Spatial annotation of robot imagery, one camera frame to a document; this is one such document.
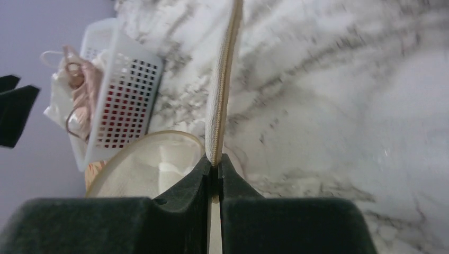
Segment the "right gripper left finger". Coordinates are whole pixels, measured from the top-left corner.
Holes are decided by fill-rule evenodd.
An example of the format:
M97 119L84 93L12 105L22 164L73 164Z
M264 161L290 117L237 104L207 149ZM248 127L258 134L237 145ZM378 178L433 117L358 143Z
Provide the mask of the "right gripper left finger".
M1 232L1 253L207 253L206 157L156 198L36 198Z

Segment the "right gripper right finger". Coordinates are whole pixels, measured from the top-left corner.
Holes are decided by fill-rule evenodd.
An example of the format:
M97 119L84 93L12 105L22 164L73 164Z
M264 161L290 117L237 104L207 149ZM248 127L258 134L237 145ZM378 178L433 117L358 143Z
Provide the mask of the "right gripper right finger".
M376 253L361 211L343 198L265 198L218 167L224 253Z

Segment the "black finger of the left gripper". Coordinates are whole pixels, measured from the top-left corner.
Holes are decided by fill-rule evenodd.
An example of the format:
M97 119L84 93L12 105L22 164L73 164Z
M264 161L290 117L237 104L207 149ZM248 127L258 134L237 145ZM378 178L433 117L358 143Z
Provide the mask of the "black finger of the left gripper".
M1 77L1 146L14 148L28 121L40 88L33 85L17 87L21 78Z

